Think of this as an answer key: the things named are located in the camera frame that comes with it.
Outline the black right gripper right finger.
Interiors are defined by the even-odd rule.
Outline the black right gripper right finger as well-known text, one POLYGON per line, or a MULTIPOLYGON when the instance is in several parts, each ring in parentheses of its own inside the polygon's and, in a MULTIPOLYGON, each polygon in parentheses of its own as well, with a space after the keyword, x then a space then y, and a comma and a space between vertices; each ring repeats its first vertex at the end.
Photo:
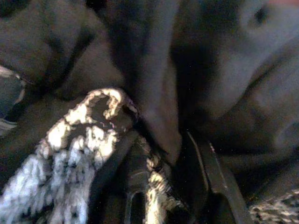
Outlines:
POLYGON ((194 159, 199 164, 204 195, 200 208, 194 211, 199 224, 252 224, 249 210, 236 179, 221 162, 213 145, 206 139, 186 133, 194 159))

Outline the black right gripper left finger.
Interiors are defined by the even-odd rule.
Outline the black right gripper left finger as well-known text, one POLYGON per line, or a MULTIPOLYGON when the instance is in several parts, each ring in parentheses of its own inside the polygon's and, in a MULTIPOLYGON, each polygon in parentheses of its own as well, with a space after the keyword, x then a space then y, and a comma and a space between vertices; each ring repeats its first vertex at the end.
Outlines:
POLYGON ((148 179, 147 151, 144 142, 137 135, 121 164, 123 180, 121 191, 120 224, 143 224, 146 219, 148 179))

